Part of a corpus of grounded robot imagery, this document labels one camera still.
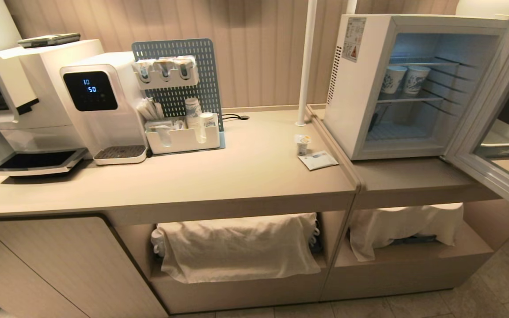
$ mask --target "mini fridge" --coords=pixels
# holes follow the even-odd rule
[[[509,200],[499,117],[508,20],[342,16],[323,121],[351,160],[440,156]]]

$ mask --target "coffee machine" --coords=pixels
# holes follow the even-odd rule
[[[67,173],[89,158],[64,109],[60,68],[101,53],[99,40],[0,51],[0,175]]]

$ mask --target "white container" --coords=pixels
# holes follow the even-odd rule
[[[194,151],[202,149],[214,149],[220,147],[219,127],[206,127],[203,143],[196,139],[195,129],[180,129],[166,132],[153,132],[147,130],[147,140],[152,153],[159,155],[162,153],[173,153],[183,151]]]
[[[487,158],[509,157],[509,125],[497,119],[480,144],[477,154]]]
[[[416,95],[422,90],[422,85],[426,78],[428,78],[431,69],[424,66],[410,66],[406,81],[404,81],[404,93]]]
[[[388,66],[380,91],[386,94],[394,94],[398,90],[407,70],[408,68],[403,66]]]

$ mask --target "ventilation grille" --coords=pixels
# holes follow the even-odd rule
[[[327,103],[333,100],[333,93],[335,93],[335,84],[337,83],[337,72],[339,72],[339,61],[341,60],[341,51],[343,48],[337,46],[335,49],[335,58],[333,59],[333,70],[331,71],[331,81],[329,81],[329,92],[327,93]]]

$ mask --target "fridge door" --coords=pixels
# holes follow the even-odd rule
[[[509,201],[509,32],[445,157]]]

